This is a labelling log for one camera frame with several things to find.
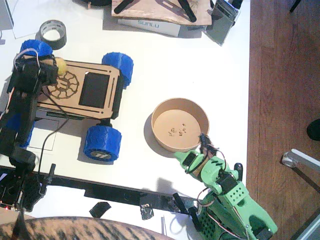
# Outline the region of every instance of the blue tire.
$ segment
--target blue tire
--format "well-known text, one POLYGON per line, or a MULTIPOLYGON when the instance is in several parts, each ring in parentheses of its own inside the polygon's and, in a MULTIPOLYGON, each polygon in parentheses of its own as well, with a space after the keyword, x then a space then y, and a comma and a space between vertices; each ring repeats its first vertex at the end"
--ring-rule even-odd
MULTIPOLYGON (((26 49, 35 49, 38 52, 39 57, 51 55, 53 53, 52 48, 45 42, 35 39, 26 40, 22 43, 20 52, 26 49)), ((35 56, 34 51, 27 51, 25 54, 35 56)))
MULTIPOLYGON (((19 127, 20 127, 20 116, 21 116, 20 114, 14 115, 12 118, 10 118, 10 120, 7 122, 7 124, 5 126, 9 129, 13 129, 15 131, 18 131, 19 127)), ((32 128, 29 133, 28 139, 26 140, 26 142, 24 144, 20 145, 21 148, 26 148, 29 146, 34 127, 35 127, 35 122, 33 122, 33 124, 32 124, 32 128)))
POLYGON ((94 160, 112 162, 119 157, 121 138, 121 133, 110 126, 92 126, 86 133, 83 153, 94 160))
POLYGON ((134 61, 131 57, 120 52, 110 52, 103 56, 102 64, 113 66, 121 71, 124 76, 124 89, 130 85, 134 69, 134 61))

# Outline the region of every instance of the cable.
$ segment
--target cable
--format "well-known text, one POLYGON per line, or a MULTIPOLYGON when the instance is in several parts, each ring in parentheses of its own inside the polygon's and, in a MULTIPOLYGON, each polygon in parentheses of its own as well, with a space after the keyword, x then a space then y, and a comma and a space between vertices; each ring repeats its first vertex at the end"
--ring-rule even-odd
POLYGON ((4 115, 4 114, 7 114, 8 113, 8 107, 9 107, 9 104, 10 104, 10 101, 11 101, 11 98, 12 98, 12 95, 13 95, 13 93, 14 93, 14 90, 15 90, 15 87, 13 87, 12 88, 12 90, 11 90, 11 92, 10 92, 10 94, 9 94, 9 99, 8 99, 8 103, 6 104, 6 107, 5 107, 5 109, 4 109, 4 111, 1 113, 1 115, 0 115, 0 120, 1 120, 1 118, 2 118, 2 116, 4 115))
POLYGON ((198 197, 196 198, 197 203, 198 203, 201 207, 209 207, 209 206, 212 205, 212 204, 215 202, 215 200, 217 199, 217 198, 215 197, 211 202, 209 202, 209 203, 207 203, 207 204, 203 204, 203 203, 199 202, 200 194, 202 194, 204 191, 206 191, 206 190, 208 190, 208 189, 209 189, 208 187, 206 187, 205 189, 203 189, 203 190, 198 194, 198 197))
POLYGON ((27 48, 27 49, 21 51, 21 52, 20 52, 17 56, 15 56, 15 58, 13 59, 13 65, 14 65, 15 69, 17 69, 17 65, 16 65, 17 59, 18 59, 19 57, 21 57, 23 54, 25 54, 26 52, 29 52, 29 51, 35 52, 36 62, 38 63, 38 67, 40 68, 39 55, 38 55, 37 50, 35 50, 34 48, 27 48))
POLYGON ((211 216, 208 212, 207 212, 206 214, 209 216, 209 218, 211 218, 213 221, 215 221, 215 223, 218 224, 218 226, 219 226, 220 228, 222 228, 223 230, 225 230, 228 234, 234 236, 234 237, 237 238, 237 239, 246 240, 245 238, 242 238, 242 237, 234 234, 233 232, 229 231, 228 229, 226 229, 224 226, 222 226, 222 225, 220 224, 220 222, 218 222, 218 221, 217 221, 213 216, 211 216))
POLYGON ((223 160, 224 160, 224 168, 223 168, 223 171, 225 171, 226 168, 227 168, 227 160, 226 160, 226 158, 225 158, 224 153, 223 153, 222 151, 220 151, 218 148, 215 148, 212 144, 208 144, 208 146, 212 147, 215 151, 217 151, 217 152, 219 152, 219 153, 222 154, 223 160))
POLYGON ((238 210, 236 209, 236 207, 233 206, 232 208, 233 208, 233 210, 235 211, 235 214, 236 214, 236 215, 238 216, 238 218, 241 220, 242 224, 244 225, 246 239, 247 239, 247 240, 250 240, 250 239, 249 239, 248 229, 247 229, 248 226, 245 225, 245 222, 244 222, 244 220, 242 219, 242 217, 240 216, 240 214, 239 214, 238 210))
MULTIPOLYGON (((222 240, 222 236, 224 235, 224 234, 227 234, 227 232, 226 231, 224 231, 223 233, 221 233, 220 234, 220 236, 219 236, 219 238, 218 238, 218 240, 222 240)), ((223 240, 234 240, 234 239, 237 239, 237 238, 235 238, 235 237, 231 237, 231 238, 223 238, 223 240)))
POLYGON ((53 102, 53 104, 59 108, 63 114, 65 115, 66 117, 66 120, 61 124, 60 127, 58 127, 55 131, 51 132, 50 134, 48 134, 48 136, 46 136, 46 138, 44 139, 43 141, 43 145, 42 145, 42 148, 41 148, 41 155, 40 155, 40 159, 39 159, 39 168, 38 168, 38 176, 40 175, 40 168, 41 168, 41 162, 42 162, 42 157, 44 155, 44 149, 45 149, 45 144, 46 144, 46 141, 47 139, 52 135, 52 134, 55 134, 56 132, 58 132, 60 129, 63 128, 64 125, 67 124, 67 122, 70 120, 70 118, 68 117, 67 113, 56 103, 56 101, 54 101, 48 94, 46 94, 43 90, 41 90, 41 92, 48 98, 51 100, 51 102, 53 102))

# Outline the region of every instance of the wooden bowl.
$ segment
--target wooden bowl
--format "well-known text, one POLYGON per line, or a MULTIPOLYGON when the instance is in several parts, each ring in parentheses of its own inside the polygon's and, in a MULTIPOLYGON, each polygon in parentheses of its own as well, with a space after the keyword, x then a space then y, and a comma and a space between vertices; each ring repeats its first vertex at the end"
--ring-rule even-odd
POLYGON ((208 134, 205 111, 185 98, 160 103, 152 113, 152 132, 158 143, 170 152, 187 152, 199 145, 200 133, 208 134))

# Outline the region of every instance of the black rectangle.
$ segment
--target black rectangle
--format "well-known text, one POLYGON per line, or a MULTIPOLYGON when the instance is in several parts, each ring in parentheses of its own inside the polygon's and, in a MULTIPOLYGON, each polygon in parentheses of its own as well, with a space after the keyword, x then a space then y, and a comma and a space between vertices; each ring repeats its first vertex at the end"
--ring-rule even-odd
POLYGON ((196 155, 193 152, 190 152, 188 156, 185 158, 185 160, 183 161, 183 165, 190 167, 190 165, 194 162, 195 158, 196 158, 196 155))
POLYGON ((81 91, 79 105, 103 109, 110 75, 87 72, 81 91))

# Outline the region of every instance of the metal chair leg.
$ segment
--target metal chair leg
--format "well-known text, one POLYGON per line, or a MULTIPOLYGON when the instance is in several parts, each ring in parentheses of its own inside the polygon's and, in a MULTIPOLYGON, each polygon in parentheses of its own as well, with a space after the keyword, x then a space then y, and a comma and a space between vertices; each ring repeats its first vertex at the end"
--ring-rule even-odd
POLYGON ((296 7, 298 6, 298 4, 301 2, 301 0, 296 0, 295 3, 293 4, 293 6, 290 9, 290 13, 292 13, 296 7))

